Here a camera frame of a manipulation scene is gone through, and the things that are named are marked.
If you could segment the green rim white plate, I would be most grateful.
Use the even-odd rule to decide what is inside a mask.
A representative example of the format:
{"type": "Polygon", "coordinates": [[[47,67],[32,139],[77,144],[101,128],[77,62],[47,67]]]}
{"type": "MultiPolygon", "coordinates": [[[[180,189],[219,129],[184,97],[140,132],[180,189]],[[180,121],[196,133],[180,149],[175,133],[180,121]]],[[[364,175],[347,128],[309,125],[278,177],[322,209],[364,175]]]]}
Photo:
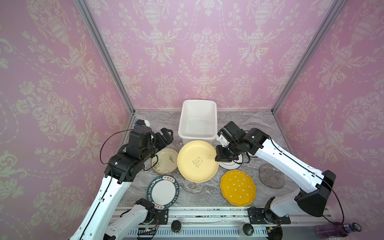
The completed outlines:
{"type": "Polygon", "coordinates": [[[180,188],[177,180],[169,175],[155,178],[147,188],[146,198],[158,211],[170,208],[178,199],[180,188]]]}

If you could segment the pale yellow bear plate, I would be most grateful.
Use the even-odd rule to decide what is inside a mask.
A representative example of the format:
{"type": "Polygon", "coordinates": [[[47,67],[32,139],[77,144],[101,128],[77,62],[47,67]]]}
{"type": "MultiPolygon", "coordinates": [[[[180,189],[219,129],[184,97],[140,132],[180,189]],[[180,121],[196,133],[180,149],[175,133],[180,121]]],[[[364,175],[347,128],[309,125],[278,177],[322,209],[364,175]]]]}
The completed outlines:
{"type": "Polygon", "coordinates": [[[205,141],[192,141],[184,145],[177,159],[181,175],[190,182],[203,183],[218,171],[215,148],[205,141]]]}

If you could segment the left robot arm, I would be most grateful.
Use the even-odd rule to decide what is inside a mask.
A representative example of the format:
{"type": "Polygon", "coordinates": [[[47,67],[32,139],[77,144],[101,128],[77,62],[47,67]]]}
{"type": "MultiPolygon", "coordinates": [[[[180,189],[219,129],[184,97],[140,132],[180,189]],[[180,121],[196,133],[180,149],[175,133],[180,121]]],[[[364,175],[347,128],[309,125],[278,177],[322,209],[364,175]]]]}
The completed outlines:
{"type": "Polygon", "coordinates": [[[129,212],[110,222],[124,193],[145,169],[145,162],[170,145],[174,133],[166,128],[154,133],[145,124],[135,125],[128,132],[128,142],[107,162],[98,194],[72,240],[122,240],[138,225],[154,220],[155,205],[139,199],[129,212]]]}

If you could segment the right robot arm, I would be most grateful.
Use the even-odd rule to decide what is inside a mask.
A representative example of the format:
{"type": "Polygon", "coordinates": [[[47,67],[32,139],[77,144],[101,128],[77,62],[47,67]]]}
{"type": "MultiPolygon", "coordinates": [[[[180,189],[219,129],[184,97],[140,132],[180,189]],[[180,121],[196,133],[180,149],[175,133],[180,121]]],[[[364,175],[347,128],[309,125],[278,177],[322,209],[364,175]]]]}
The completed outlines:
{"type": "Polygon", "coordinates": [[[305,212],[321,217],[333,191],[336,175],[332,171],[313,168],[280,147],[269,135],[252,128],[244,131],[230,121],[217,133],[220,145],[216,147],[217,162],[237,160],[239,155],[258,157],[288,176],[298,189],[282,197],[271,197],[262,210],[269,224],[279,224],[282,218],[305,212]]]}

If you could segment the yellow polka dot plate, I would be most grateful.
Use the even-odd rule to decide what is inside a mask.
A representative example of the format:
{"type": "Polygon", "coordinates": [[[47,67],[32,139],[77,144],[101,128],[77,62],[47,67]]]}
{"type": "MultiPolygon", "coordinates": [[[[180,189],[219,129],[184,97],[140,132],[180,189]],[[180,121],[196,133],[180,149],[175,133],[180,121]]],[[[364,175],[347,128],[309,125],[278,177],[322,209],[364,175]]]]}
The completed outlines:
{"type": "Polygon", "coordinates": [[[245,172],[232,170],[221,178],[220,189],[224,198],[238,207],[251,205],[256,198],[256,185],[245,172]]]}

